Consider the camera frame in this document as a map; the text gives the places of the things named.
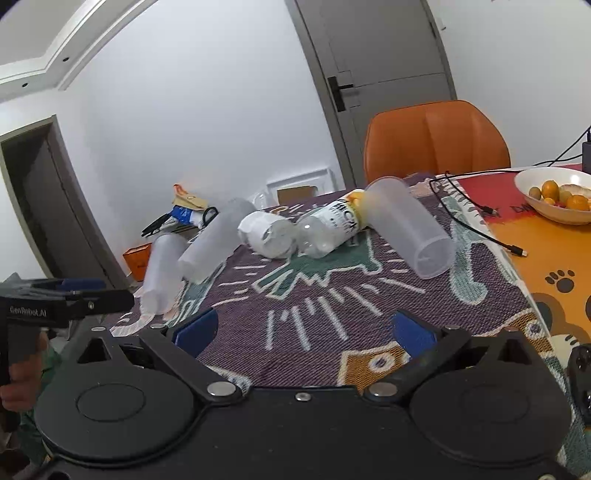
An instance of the door frame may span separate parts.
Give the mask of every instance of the door frame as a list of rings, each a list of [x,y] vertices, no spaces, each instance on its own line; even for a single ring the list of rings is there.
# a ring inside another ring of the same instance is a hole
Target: door frame
[[[101,233],[99,226],[96,223],[92,212],[90,211],[90,207],[86,202],[82,189],[80,188],[80,184],[76,178],[76,173],[72,167],[70,157],[68,156],[68,152],[66,150],[66,145],[61,135],[59,123],[57,121],[57,115],[52,115],[49,118],[39,120],[38,122],[18,128],[7,134],[0,135],[0,173],[2,174],[2,179],[4,180],[4,185],[8,191],[8,197],[12,203],[12,208],[14,209],[14,212],[17,216],[18,223],[21,225],[22,231],[29,243],[29,246],[31,247],[31,250],[33,251],[33,254],[35,255],[35,258],[39,262],[43,273],[47,277],[52,276],[52,273],[49,270],[45,259],[41,255],[31,231],[29,230],[27,221],[22,214],[21,207],[18,204],[17,196],[14,193],[14,188],[12,187],[12,182],[10,175],[8,174],[4,154],[1,148],[3,142],[42,127],[51,127],[48,130],[47,142],[51,150],[57,150],[60,153],[59,155],[52,155],[57,175],[60,178],[64,189],[64,194],[68,199],[68,203],[70,204],[72,212],[74,213],[74,216],[76,217],[76,220],[84,236],[86,237],[86,240],[88,241],[95,258],[103,268],[105,276],[107,277],[108,281],[111,282],[113,288],[129,288],[129,280],[119,266],[119,263],[109,248],[105,237]]]
[[[314,48],[314,43],[310,37],[310,32],[308,32],[308,27],[306,26],[306,22],[304,22],[304,16],[302,15],[300,7],[297,4],[297,0],[284,1],[291,15],[291,19],[295,26],[295,31],[297,32],[298,38],[300,39],[302,49],[304,50],[304,56],[306,57],[308,66],[310,67],[310,73],[312,74],[312,79],[314,81],[316,91],[318,92],[318,97],[320,98],[320,104],[322,105],[322,110],[324,111],[324,117],[326,118],[326,123],[329,127],[330,136],[335,146],[336,156],[339,160],[340,169],[343,174],[343,180],[345,181],[345,187],[347,189],[354,189],[356,185],[353,178],[351,161],[349,154],[347,153],[345,139],[343,138],[343,133],[340,129],[339,118],[337,117],[332,95],[330,93],[329,86],[326,83],[326,76],[322,71],[322,66],[320,65],[318,55],[316,54],[316,49]],[[443,45],[443,40],[441,39],[439,28],[435,22],[435,17],[431,11],[431,7],[428,4],[428,0],[420,0],[420,2],[423,6],[423,9],[425,10],[425,13],[427,14],[427,19],[431,24],[431,29],[435,35],[435,41],[447,78],[447,84],[449,85],[450,95],[452,100],[457,100],[456,87],[453,83],[452,71],[449,66],[449,61],[447,59],[447,54]]]

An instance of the chair backrest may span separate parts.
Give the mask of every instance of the chair backrest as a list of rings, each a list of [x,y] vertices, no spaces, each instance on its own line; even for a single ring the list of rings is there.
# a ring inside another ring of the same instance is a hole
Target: chair backrest
[[[419,171],[508,168],[511,161],[491,121],[471,103],[454,100],[377,114],[369,124],[363,164],[370,183]]]

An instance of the doorway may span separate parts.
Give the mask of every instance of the doorway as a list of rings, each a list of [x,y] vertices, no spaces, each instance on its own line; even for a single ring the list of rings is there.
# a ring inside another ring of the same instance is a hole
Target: doorway
[[[0,169],[47,277],[129,287],[82,195],[55,116],[0,137]]]
[[[363,146],[378,113],[453,100],[427,0],[285,0],[347,187],[365,187]]]

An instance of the human hand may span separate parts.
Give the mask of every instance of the human hand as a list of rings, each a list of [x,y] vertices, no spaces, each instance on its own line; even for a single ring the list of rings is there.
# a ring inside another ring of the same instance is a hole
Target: human hand
[[[5,409],[23,412],[35,406],[43,373],[42,353],[47,349],[48,342],[45,332],[41,332],[37,340],[37,353],[8,368],[11,383],[0,387],[0,398]]]

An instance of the white bowl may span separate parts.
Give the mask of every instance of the white bowl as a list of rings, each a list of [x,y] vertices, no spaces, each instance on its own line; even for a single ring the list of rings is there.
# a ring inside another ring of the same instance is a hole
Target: white bowl
[[[519,172],[515,176],[515,186],[536,211],[547,219],[566,225],[587,225],[591,223],[591,212],[581,212],[548,205],[542,200],[529,196],[530,188],[542,188],[546,180],[554,180],[558,186],[574,184],[591,189],[591,175],[570,168],[538,167]]]

